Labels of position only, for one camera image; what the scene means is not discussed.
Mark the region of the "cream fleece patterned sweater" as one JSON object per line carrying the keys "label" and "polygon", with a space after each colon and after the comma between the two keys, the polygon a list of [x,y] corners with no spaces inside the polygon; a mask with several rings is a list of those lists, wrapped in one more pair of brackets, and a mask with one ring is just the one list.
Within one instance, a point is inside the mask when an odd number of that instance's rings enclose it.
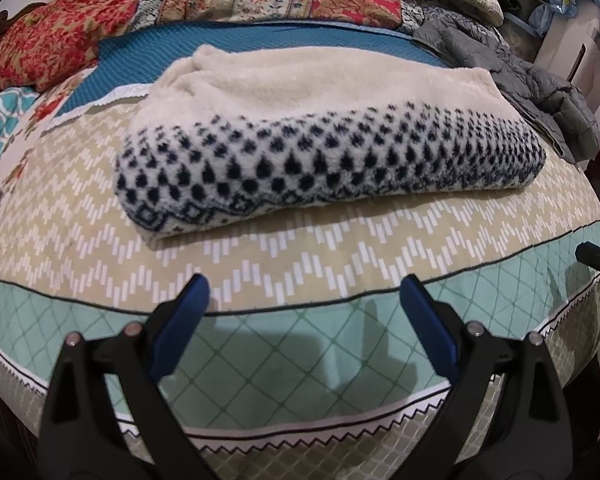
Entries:
{"label": "cream fleece patterned sweater", "polygon": [[112,187],[140,229],[171,236],[287,208],[523,188],[545,159],[482,68],[205,44],[140,102]]}

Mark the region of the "grey puffer jacket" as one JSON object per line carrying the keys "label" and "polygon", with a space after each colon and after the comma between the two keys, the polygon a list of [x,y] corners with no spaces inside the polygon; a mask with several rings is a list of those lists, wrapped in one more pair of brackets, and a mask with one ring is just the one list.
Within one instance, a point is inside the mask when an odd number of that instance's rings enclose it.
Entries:
{"label": "grey puffer jacket", "polygon": [[438,6],[422,7],[413,38],[455,67],[487,70],[504,98],[567,162],[593,159],[600,127],[571,82],[517,56],[500,33]]}

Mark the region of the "patterned bedspread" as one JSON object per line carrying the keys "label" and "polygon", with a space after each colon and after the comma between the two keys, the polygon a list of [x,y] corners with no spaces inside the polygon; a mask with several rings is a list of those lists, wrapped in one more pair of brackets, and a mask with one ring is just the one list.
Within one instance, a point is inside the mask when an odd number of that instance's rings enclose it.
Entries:
{"label": "patterned bedspread", "polygon": [[521,191],[283,211],[146,242],[112,189],[135,101],[43,130],[0,203],[0,398],[38,430],[65,334],[119,333],[200,273],[211,304],[161,389],[225,479],[385,479],[448,387],[399,304],[416,274],[494,335],[536,330],[568,382],[600,346],[600,202],[550,156]]}

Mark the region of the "white floral sheet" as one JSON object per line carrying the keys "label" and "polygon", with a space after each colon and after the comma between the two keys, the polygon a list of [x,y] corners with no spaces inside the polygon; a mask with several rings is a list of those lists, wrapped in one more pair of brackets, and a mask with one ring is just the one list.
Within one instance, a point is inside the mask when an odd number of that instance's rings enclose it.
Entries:
{"label": "white floral sheet", "polygon": [[0,203],[7,195],[7,190],[14,186],[20,176],[26,158],[42,136],[43,130],[59,113],[59,109],[79,87],[84,79],[94,72],[95,66],[87,66],[70,76],[67,80],[43,93],[24,114],[15,131],[7,140],[0,154]]}

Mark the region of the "teal blue blanket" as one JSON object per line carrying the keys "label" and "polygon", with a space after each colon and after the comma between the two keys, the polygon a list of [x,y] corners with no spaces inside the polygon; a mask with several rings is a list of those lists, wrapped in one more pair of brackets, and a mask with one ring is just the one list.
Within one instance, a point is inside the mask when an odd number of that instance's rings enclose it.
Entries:
{"label": "teal blue blanket", "polygon": [[58,115],[73,117],[92,104],[117,100],[122,87],[128,87],[132,96],[140,96],[143,86],[152,84],[174,61],[191,55],[203,44],[226,52],[295,47],[357,48],[431,66],[445,66],[445,62],[419,47],[410,36],[389,29],[321,21],[181,22],[102,40],[98,45],[97,67],[72,92]]}

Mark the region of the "red floral quilt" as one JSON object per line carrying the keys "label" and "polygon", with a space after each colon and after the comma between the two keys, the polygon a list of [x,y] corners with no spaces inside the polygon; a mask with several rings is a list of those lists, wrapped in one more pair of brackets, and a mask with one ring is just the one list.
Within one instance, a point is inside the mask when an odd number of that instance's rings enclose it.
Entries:
{"label": "red floral quilt", "polygon": [[9,27],[0,42],[0,92],[44,92],[92,64],[99,43],[177,22],[321,20],[399,29],[400,0],[54,0]]}

